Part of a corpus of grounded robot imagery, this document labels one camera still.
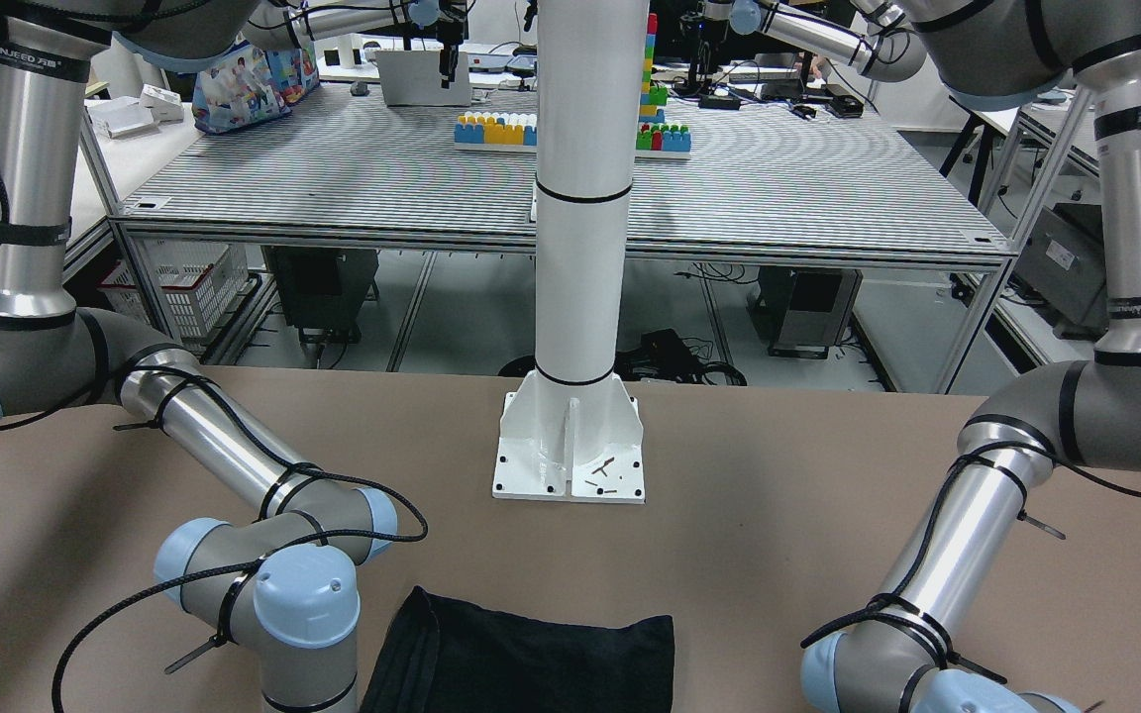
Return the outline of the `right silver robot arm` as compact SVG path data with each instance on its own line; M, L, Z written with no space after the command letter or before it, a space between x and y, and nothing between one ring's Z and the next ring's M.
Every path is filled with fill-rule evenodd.
M62 278L91 59L118 38L163 66L203 68L276 21L254 44L294 42L293 17L268 1L0 1L0 430L118 403L168 434L258 517L183 525L157 552L156 590L213 627L207 647L259 656L266 712L355 712L355 569L398 541L398 493L296 455L181 345L82 310Z

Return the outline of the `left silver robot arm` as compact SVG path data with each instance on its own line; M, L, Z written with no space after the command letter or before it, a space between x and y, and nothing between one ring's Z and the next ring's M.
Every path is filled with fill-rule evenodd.
M1141 1L859 1L864 33L830 27L804 1L709 1L703 13L856 68L900 81L931 58L969 113L1017 110L1073 76L1073 113L1011 240L1020 250L1092 118L1104 226L1106 329L1089 359L1049 340L1059 362L992 394L961 430L958 456L879 594L804 641L801 686L823 712L1070 712L1069 700L1014 692L954 649L1029 491L1060 465L1141 472Z

